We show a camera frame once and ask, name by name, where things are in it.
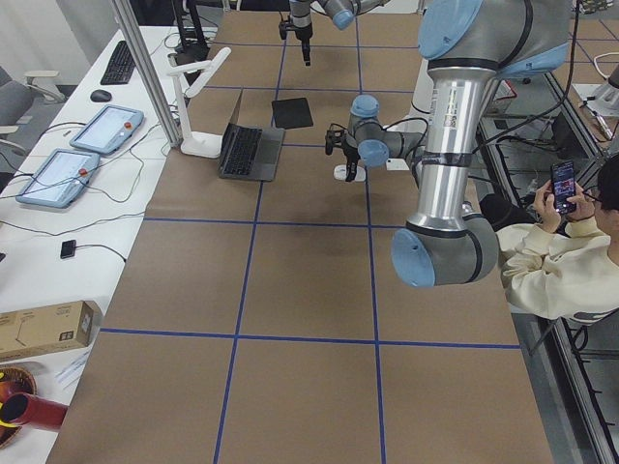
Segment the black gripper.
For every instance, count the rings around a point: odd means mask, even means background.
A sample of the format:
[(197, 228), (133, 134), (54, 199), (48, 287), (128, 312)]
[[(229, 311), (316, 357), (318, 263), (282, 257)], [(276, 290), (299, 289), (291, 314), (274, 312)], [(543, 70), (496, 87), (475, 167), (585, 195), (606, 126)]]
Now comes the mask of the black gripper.
[(346, 157), (346, 176), (345, 182), (351, 183), (356, 180), (359, 152), (356, 145), (349, 141), (347, 129), (341, 129), (338, 125), (332, 124), (325, 133), (325, 154), (330, 156), (336, 148), (341, 149)]
[(301, 48), (303, 54), (303, 60), (306, 67), (309, 67), (311, 64), (311, 55), (310, 55), (310, 39), (313, 35), (312, 24), (299, 26), (292, 24), (288, 17), (281, 17), (279, 23), (279, 34), (282, 40), (287, 38), (287, 34), (290, 30), (294, 32), (296, 38), (301, 40)]

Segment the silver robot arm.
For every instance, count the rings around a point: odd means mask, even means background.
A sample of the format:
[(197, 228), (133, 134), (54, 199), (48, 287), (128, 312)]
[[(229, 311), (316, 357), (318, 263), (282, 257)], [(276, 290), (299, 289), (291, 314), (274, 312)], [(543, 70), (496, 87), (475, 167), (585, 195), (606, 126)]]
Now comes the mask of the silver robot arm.
[[(333, 24), (339, 29), (347, 28), (357, 16), (364, 15), (376, 8), (384, 7), (389, 0), (320, 0), (318, 4), (323, 10), (323, 14), (329, 17)], [(287, 39), (289, 33), (293, 33), (301, 43), (301, 50), (304, 64), (309, 67), (310, 40), (313, 36), (313, 25), (311, 19), (311, 5), (313, 1), (293, 1), (290, 0), (289, 15), (282, 17), (279, 23), (279, 33), (282, 40)]]
[(498, 258), (489, 222), (464, 201), (476, 129), (497, 84), (560, 67), (568, 54), (568, 1), (433, 1), (418, 44), (432, 82), (427, 128), (389, 131), (378, 101), (358, 96), (348, 125), (328, 130), (325, 149), (343, 150), (346, 177), (357, 167), (411, 156), (419, 173), (416, 211), (392, 240), (399, 278), (415, 287), (484, 278)]

